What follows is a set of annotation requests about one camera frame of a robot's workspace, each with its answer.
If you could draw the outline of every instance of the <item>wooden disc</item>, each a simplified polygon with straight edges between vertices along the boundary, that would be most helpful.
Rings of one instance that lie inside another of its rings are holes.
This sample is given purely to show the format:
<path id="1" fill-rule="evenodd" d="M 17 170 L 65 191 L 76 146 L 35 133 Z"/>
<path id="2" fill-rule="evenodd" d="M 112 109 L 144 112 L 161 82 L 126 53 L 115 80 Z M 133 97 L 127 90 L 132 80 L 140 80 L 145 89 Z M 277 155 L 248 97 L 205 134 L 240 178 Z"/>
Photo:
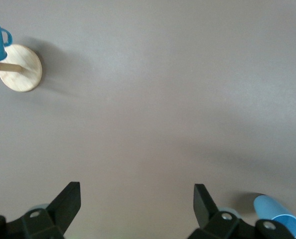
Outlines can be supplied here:
<path id="1" fill-rule="evenodd" d="M 0 71 L 0 78 L 14 91 L 26 92 L 33 90 L 42 78 L 42 64 L 38 56 L 29 48 L 13 44 L 5 48 L 7 57 L 0 61 L 16 64 L 24 68 L 22 72 Z"/>

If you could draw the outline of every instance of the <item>gray surface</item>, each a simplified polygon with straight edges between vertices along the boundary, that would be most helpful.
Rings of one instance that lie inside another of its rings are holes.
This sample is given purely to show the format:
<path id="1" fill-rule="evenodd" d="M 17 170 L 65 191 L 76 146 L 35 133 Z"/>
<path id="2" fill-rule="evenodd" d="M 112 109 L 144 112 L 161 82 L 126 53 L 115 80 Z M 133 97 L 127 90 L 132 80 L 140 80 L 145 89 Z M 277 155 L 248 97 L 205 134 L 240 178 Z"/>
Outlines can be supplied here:
<path id="1" fill-rule="evenodd" d="M 42 84 L 0 80 L 0 214 L 80 181 L 68 239 L 183 239 L 193 184 L 296 215 L 296 1 L 0 0 Z"/>

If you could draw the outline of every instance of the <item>black metal bracket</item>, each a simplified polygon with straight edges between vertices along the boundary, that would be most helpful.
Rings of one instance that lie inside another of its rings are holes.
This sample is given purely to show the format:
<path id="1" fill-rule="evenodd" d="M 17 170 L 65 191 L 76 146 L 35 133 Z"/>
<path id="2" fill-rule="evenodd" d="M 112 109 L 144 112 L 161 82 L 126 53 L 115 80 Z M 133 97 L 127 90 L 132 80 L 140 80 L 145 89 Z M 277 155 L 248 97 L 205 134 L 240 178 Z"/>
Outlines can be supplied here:
<path id="1" fill-rule="evenodd" d="M 195 184 L 193 209 L 200 228 L 188 239 L 294 239 L 276 221 L 258 220 L 255 227 L 230 212 L 220 212 L 203 184 Z"/>
<path id="2" fill-rule="evenodd" d="M 80 183 L 71 182 L 46 209 L 31 210 L 9 223 L 0 216 L 0 239 L 63 239 L 80 207 Z"/>

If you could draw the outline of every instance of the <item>mug handle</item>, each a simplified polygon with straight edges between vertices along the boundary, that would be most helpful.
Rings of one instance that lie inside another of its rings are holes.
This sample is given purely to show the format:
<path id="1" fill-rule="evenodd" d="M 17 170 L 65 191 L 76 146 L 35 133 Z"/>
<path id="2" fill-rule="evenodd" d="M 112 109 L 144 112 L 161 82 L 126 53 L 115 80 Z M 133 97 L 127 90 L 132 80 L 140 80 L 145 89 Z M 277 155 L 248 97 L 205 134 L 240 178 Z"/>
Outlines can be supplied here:
<path id="1" fill-rule="evenodd" d="M 4 42 L 4 46 L 10 46 L 13 42 L 12 35 L 10 34 L 9 31 L 5 30 L 4 28 L 1 28 L 1 31 L 6 32 L 7 34 L 7 42 Z"/>

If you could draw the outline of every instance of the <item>silver bolt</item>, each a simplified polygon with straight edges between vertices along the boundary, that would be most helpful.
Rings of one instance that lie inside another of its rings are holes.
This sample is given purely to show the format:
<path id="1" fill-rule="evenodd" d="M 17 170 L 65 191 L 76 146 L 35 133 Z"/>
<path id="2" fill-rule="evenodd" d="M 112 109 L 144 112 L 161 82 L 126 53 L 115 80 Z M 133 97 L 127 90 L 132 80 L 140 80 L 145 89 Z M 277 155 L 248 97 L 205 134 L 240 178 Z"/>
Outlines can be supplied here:
<path id="1" fill-rule="evenodd" d="M 36 211 L 36 212 L 33 212 L 31 213 L 31 215 L 29 215 L 30 218 L 35 218 L 37 216 L 39 216 L 40 212 L 39 211 Z"/>
<path id="2" fill-rule="evenodd" d="M 266 229 L 270 229 L 270 230 L 275 230 L 275 229 L 277 228 L 277 227 L 276 227 L 273 223 L 271 223 L 271 222 L 264 222 L 263 225 L 264 225 L 264 227 L 265 227 Z"/>
<path id="3" fill-rule="evenodd" d="M 224 220 L 232 220 L 232 216 L 228 213 L 223 213 L 221 216 Z"/>

